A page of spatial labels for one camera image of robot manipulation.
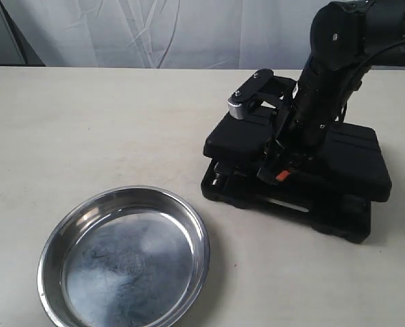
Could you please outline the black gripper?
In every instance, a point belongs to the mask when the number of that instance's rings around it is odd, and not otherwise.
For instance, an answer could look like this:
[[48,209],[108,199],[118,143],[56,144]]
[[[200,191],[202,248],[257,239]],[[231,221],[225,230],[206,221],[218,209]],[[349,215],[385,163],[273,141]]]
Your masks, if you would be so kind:
[[286,160],[307,160],[319,152],[327,130],[339,117],[351,67],[306,64],[282,101],[265,159],[257,173],[273,185],[286,179]]

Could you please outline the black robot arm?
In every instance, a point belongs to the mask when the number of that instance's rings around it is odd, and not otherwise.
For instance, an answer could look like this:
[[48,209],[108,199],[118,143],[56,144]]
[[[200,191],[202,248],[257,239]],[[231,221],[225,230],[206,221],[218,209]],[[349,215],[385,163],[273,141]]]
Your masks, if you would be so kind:
[[312,20],[310,54],[282,101],[257,176],[286,179],[314,156],[373,66],[405,67],[405,1],[331,1]]

